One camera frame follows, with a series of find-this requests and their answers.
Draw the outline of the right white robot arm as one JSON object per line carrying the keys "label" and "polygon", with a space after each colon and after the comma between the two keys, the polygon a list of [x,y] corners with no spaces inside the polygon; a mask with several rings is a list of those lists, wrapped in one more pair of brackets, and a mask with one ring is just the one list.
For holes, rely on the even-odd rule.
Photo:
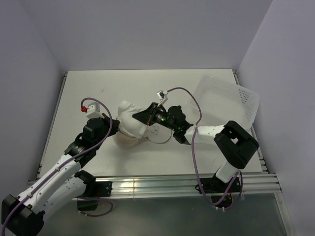
{"label": "right white robot arm", "polygon": [[158,103],[132,115],[146,126],[159,124],[173,131],[177,142],[191,146],[194,167],[197,169],[195,145],[215,145],[225,160],[215,172],[213,186],[217,191],[225,191],[237,172],[244,169],[259,148],[258,141],[237,122],[230,120],[224,125],[198,126],[186,121],[181,106],[171,106],[168,110]]}

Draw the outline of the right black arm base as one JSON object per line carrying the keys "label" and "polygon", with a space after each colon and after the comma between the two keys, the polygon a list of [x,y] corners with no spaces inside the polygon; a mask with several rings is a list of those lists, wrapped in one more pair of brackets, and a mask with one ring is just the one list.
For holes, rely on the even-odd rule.
{"label": "right black arm base", "polygon": [[210,199],[210,204],[216,209],[225,211],[233,207],[242,197],[243,175],[240,171],[227,183],[222,182],[215,175],[201,178],[200,183],[206,199]]}

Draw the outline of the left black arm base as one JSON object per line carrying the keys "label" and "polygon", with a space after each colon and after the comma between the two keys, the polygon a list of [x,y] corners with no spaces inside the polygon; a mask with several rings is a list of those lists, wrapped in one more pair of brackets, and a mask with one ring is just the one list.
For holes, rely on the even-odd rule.
{"label": "left black arm base", "polygon": [[[110,197],[111,190],[111,181],[95,181],[88,183],[85,192],[77,197],[78,212],[88,217],[101,217],[109,214],[113,210],[114,205],[111,201],[103,197]],[[110,208],[102,214],[87,213],[87,211],[96,210],[100,203],[107,203],[110,205]]]}

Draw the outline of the white mesh laundry bag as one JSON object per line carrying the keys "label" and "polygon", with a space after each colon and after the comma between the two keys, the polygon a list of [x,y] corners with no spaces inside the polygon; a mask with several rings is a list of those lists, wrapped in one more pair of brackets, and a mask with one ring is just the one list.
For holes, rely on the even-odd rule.
{"label": "white mesh laundry bag", "polygon": [[153,144],[166,144],[172,138],[173,131],[160,125],[148,126],[141,138],[136,138],[127,134],[122,129],[113,136],[113,140],[120,148],[133,148],[143,142]]}

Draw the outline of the white garment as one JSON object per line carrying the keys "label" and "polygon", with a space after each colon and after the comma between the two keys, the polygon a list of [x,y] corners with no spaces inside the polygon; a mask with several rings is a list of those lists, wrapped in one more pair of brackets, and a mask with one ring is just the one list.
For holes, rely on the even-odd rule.
{"label": "white garment", "polygon": [[117,120],[120,122],[119,131],[123,134],[141,139],[147,134],[147,125],[136,120],[133,115],[143,111],[143,109],[131,102],[123,101],[118,107]]}

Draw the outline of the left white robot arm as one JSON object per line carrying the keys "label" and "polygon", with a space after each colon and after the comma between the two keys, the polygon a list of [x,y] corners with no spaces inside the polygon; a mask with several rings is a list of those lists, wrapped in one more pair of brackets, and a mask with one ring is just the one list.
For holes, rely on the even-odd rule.
{"label": "left white robot arm", "polygon": [[4,235],[35,236],[53,211],[73,198],[94,200],[100,194],[95,177],[82,168],[91,161],[106,138],[118,132],[120,122],[102,114],[87,121],[57,163],[18,196],[8,195],[1,204]]}

